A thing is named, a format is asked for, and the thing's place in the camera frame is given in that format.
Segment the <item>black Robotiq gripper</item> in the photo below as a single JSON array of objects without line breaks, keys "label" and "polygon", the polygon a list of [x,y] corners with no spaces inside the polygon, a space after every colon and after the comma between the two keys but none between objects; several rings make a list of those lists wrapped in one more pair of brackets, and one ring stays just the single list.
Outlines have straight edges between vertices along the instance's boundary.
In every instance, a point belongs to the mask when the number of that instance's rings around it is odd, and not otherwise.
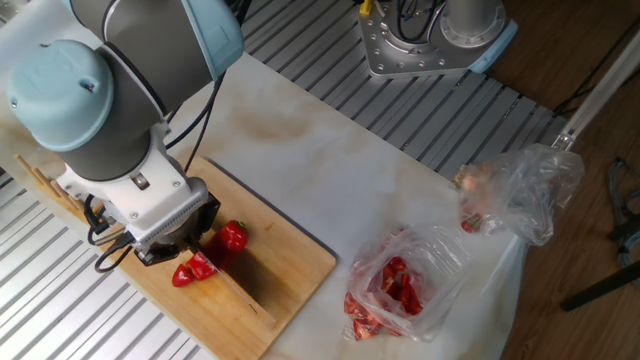
[{"label": "black Robotiq gripper", "polygon": [[153,266],[170,261],[182,251],[195,249],[202,235],[208,232],[215,221],[220,208],[220,201],[211,193],[198,212],[198,225],[185,222],[175,230],[155,239],[151,248],[146,251],[136,250],[135,255],[144,266]]}]

